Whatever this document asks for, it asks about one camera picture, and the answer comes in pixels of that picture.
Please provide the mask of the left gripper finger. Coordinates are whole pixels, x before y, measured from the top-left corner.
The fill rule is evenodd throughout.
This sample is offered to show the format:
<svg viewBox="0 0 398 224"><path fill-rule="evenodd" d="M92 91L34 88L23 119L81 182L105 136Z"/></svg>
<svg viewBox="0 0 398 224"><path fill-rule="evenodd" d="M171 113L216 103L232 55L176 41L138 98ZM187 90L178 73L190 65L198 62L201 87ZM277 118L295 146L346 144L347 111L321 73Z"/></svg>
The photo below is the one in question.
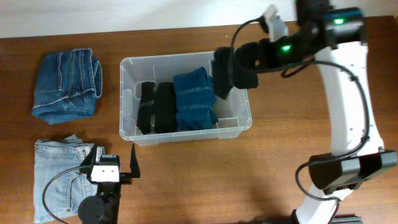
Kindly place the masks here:
<svg viewBox="0 0 398 224"><path fill-rule="evenodd" d="M138 179L141 177L141 170L139 167L139 163L136 157L136 148L135 148L135 144L132 144L132 148L131 148L131 158L130 158L130 169L131 169L131 178L132 179Z"/></svg>
<svg viewBox="0 0 398 224"><path fill-rule="evenodd" d="M80 164L79 171L81 173L90 173L92 170L92 167L96 163L96 153L97 153L97 145L94 144L88 155L84 158L84 160Z"/></svg>

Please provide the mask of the dark garment with band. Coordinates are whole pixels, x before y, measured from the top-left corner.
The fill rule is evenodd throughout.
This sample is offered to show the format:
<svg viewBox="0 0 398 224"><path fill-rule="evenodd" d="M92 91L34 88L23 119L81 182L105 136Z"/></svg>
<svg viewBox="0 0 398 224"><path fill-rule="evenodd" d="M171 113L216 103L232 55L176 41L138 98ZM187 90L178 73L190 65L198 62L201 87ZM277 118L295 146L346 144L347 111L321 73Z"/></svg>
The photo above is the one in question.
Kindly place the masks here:
<svg viewBox="0 0 398 224"><path fill-rule="evenodd" d="M231 47L219 47L214 52L211 62L213 69L213 91L221 99L227 99L232 87L239 89L257 88L259 85L256 72L245 72L242 68L253 69L259 55L259 44L250 42L234 51L230 58Z"/></svg>

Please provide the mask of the black garment with bands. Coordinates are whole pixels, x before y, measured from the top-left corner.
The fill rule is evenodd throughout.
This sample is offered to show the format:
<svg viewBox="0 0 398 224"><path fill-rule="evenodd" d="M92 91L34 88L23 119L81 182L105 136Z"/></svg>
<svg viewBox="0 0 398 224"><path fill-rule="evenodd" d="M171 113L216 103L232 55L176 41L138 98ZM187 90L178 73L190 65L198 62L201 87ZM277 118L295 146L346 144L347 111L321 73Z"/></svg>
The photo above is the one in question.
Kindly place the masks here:
<svg viewBox="0 0 398 224"><path fill-rule="evenodd" d="M177 131L176 102L172 82L143 82L137 115L142 134L163 134Z"/></svg>

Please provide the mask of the dark blue jeans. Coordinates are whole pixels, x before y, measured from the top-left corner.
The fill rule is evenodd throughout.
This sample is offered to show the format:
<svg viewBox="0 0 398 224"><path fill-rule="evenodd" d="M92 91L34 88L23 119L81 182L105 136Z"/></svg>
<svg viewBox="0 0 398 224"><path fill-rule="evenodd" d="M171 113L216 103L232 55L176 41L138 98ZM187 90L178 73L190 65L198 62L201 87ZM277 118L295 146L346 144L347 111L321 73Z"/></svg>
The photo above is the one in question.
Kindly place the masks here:
<svg viewBox="0 0 398 224"><path fill-rule="evenodd" d="M48 124L90 118L103 90L103 71L92 49L45 54L31 115Z"/></svg>

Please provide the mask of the blue garment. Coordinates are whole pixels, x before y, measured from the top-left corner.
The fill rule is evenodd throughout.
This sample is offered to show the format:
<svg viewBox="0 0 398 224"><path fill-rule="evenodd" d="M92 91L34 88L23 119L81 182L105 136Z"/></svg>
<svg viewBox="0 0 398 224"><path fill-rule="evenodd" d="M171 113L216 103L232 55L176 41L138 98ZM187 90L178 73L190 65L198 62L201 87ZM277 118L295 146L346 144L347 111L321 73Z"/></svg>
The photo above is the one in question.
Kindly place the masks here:
<svg viewBox="0 0 398 224"><path fill-rule="evenodd" d="M175 101L177 107L177 129L198 131L211 129L218 122L213 107L216 95L213 79L204 67L190 73L174 76Z"/></svg>

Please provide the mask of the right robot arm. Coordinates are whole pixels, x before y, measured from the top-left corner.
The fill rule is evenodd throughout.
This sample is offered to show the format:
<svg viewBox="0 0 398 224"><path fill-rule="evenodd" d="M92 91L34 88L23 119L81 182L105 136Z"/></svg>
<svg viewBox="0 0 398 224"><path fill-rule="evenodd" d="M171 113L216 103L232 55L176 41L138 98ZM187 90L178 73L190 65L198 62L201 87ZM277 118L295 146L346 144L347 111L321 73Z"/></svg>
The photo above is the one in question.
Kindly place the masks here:
<svg viewBox="0 0 398 224"><path fill-rule="evenodd" d="M397 165L375 124L367 76L364 16L357 7L328 1L297 1L299 30L289 34L275 6L260 17L269 38L260 41L259 73L316 65L322 77L331 124L331 151L304 164L312 185L289 223L361 223L339 218L342 201L354 190Z"/></svg>

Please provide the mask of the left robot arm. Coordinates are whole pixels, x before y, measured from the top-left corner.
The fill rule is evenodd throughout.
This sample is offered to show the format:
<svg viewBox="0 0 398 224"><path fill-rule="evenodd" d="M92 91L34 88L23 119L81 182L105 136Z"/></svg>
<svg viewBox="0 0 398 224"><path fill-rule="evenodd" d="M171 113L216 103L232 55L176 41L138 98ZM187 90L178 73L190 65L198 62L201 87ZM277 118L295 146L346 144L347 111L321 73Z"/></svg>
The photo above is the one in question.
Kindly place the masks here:
<svg viewBox="0 0 398 224"><path fill-rule="evenodd" d="M97 186L97 191L94 196L83 199L78 207L83 224L117 224L121 187L141 177L135 145L131 148L129 166L130 172L121 172L118 155L105 154L97 146L91 149L79 171L86 175L89 183Z"/></svg>

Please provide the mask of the light blue folded jeans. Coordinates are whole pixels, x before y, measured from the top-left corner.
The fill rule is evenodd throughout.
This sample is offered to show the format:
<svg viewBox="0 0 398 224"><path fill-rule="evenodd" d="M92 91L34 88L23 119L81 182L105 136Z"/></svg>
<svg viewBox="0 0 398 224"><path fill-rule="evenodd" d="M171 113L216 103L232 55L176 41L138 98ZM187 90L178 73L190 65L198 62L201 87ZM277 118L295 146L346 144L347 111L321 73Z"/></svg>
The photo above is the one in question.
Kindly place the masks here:
<svg viewBox="0 0 398 224"><path fill-rule="evenodd" d="M76 216L83 199L95 195L97 186L89 183L85 174L70 171L45 186L57 174L78 167L90 152L93 143L84 143L76 135L61 141L38 140L34 144L34 222L51 222L54 218L44 208L59 218Z"/></svg>

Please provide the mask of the clear plastic storage bin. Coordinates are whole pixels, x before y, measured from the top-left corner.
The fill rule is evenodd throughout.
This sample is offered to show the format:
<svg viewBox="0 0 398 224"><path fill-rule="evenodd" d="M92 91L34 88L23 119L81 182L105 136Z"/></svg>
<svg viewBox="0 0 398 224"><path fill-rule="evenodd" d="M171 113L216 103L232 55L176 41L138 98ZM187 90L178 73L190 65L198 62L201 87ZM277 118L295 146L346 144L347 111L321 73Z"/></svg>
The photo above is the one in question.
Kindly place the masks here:
<svg viewBox="0 0 398 224"><path fill-rule="evenodd" d="M237 88L230 91L226 100L217 99L214 112L218 122L212 129L143 135L136 126L142 83L172 82L174 75L192 72L200 67L204 67L207 74L212 76L212 60L212 51L122 59L119 65L119 135L139 146L150 146L165 142L236 138L242 131L248 130L252 126L248 92Z"/></svg>

